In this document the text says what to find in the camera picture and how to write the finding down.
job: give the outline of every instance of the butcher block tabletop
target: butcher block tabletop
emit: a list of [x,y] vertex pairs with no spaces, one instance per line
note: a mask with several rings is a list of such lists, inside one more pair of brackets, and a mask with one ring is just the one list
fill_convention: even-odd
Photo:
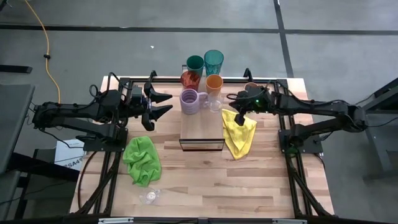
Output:
[[[101,91],[106,89],[104,77]],[[288,78],[289,89],[298,98],[307,100],[304,80]],[[224,145],[218,152],[183,152],[179,143],[181,128],[180,83],[153,83],[155,91],[173,97],[158,105],[173,105],[173,108],[155,122],[155,131],[146,131],[141,119],[130,118],[127,128],[128,141],[134,137],[149,136],[154,143],[162,166],[159,180],[149,187],[160,190],[153,204],[144,205],[139,200],[142,187],[134,185],[127,174],[127,167],[120,162],[114,190],[112,217],[211,217],[211,218],[293,218],[286,161],[279,149],[277,132],[280,129],[278,116],[266,113],[250,113],[247,116],[257,121],[256,132],[247,156],[234,160]],[[244,84],[224,83],[221,94],[223,108],[233,110],[226,99],[228,93],[237,93]],[[117,89],[113,78],[110,89]],[[312,116],[297,114],[296,123],[311,124]],[[98,185],[104,152],[98,152],[88,164],[81,183],[81,201],[84,203]],[[333,213],[331,198],[322,163],[312,154],[302,155],[308,188],[323,205]],[[305,211],[301,190],[297,191],[300,208]],[[101,211],[108,194],[104,190]],[[77,188],[71,212],[78,210]]]

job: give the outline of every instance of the concrete floor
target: concrete floor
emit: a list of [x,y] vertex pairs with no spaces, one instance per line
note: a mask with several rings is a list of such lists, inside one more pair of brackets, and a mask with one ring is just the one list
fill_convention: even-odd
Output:
[[[398,30],[395,0],[280,0],[286,29]],[[0,12],[0,23],[37,24],[21,1]],[[207,27],[277,29],[272,0],[32,0],[48,25]],[[117,75],[180,75],[189,55],[219,49],[222,75],[239,77],[246,67],[256,77],[286,77],[279,34],[181,32],[50,31],[50,71],[62,102],[87,103],[90,84]],[[398,36],[287,35],[294,77],[304,78],[309,97],[355,103],[397,78]],[[45,74],[42,31],[0,30],[0,62],[30,65],[30,75],[0,75],[0,83],[36,85],[34,103],[56,101]],[[314,117],[315,121],[324,118]],[[53,131],[70,139],[75,131]],[[55,141],[31,126],[22,130],[16,151],[31,156]],[[365,183],[379,169],[364,133],[334,133],[323,142],[326,176],[335,213],[344,218],[397,222],[398,181]]]

